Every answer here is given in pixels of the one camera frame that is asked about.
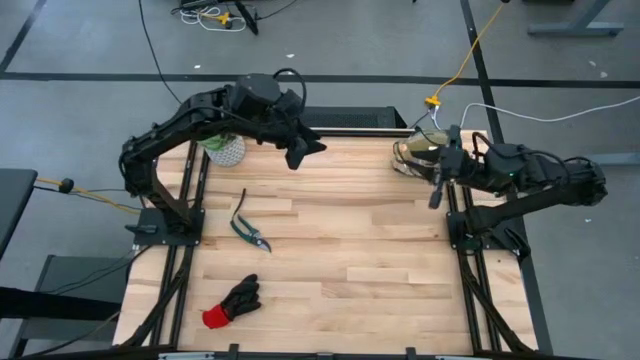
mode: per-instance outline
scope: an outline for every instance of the black glove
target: black glove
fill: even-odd
[[[222,302],[202,313],[202,321],[209,329],[221,328],[236,316],[257,310],[262,306],[258,299],[258,275],[251,274],[236,285]]]

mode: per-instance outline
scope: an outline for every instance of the metal bracket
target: metal bracket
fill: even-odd
[[[139,228],[155,227],[155,232],[136,232],[133,243],[136,245],[192,245],[200,244],[204,224],[204,209],[192,211],[193,227],[186,234],[169,232],[162,212],[155,208],[143,209],[138,219]]]
[[[484,235],[472,235],[467,232],[465,215],[463,212],[448,212],[447,227],[449,230],[449,242],[452,249],[474,251],[480,248],[484,250],[509,250],[520,256],[522,247],[513,239],[513,230],[510,229],[510,221],[503,221]]]

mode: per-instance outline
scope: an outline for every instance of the concrete floor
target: concrete floor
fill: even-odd
[[[238,74],[290,66],[314,75],[451,76],[469,49],[460,4],[452,0],[300,0],[263,21],[261,34],[206,32],[169,15],[175,0],[144,1],[147,25],[165,73]],[[284,0],[256,2],[261,13]],[[482,26],[498,1],[471,0]],[[512,1],[482,41],[493,79],[640,80],[640,6],[612,2],[603,20],[625,21],[617,38],[530,38],[529,22],[559,20],[573,8]],[[0,53],[15,38],[35,0],[0,1]],[[48,0],[7,71],[154,74],[135,1]],[[463,73],[475,78],[473,60]],[[171,83],[181,99],[218,86]],[[407,120],[424,112],[434,85],[309,84],[310,105],[394,105]],[[638,90],[494,87],[496,104],[554,117],[637,96]],[[480,88],[443,91],[439,120],[457,123]],[[86,188],[120,187],[120,145],[161,122],[175,102],[159,82],[0,80],[0,167],[72,177]],[[640,102],[557,124],[500,116],[505,139],[561,156],[640,151]],[[428,122],[422,125],[429,127]],[[466,128],[488,129],[483,110]],[[606,168],[610,195],[597,207],[548,209],[525,217],[546,319],[556,354],[603,359],[637,356],[640,330],[640,169]],[[126,194],[111,194],[136,205]],[[136,218],[58,194],[34,192],[0,262],[0,285],[33,289],[47,254],[118,257]],[[0,322],[0,356],[17,329]],[[85,345],[88,348],[95,344]]]

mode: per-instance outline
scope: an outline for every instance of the cable plug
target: cable plug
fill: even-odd
[[[427,104],[427,106],[429,106],[429,108],[434,108],[442,104],[440,100],[438,100],[438,96],[436,95],[424,99],[424,102]]]

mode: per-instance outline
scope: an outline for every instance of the wooden tabletop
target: wooden tabletop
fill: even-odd
[[[463,132],[465,146],[470,134]],[[470,354],[446,197],[438,210],[429,209],[432,186],[391,169],[395,140],[324,138],[328,150],[306,157],[297,171],[273,146],[246,140],[241,164],[210,167],[203,242],[191,268],[179,348],[226,351],[238,343],[240,351],[253,352],[402,354],[415,347],[419,354]],[[187,147],[159,160],[159,178],[174,196]],[[269,241],[272,254],[245,243],[229,226],[243,188],[241,214]],[[501,201],[473,195],[476,204]],[[128,338],[156,302],[166,252],[154,247],[134,263],[114,343]],[[516,258],[486,251],[485,259],[496,307],[535,348]],[[223,329],[206,328],[202,311],[251,273],[259,276],[262,308]],[[484,315],[476,307],[488,348]],[[170,304],[165,343],[172,309]]]

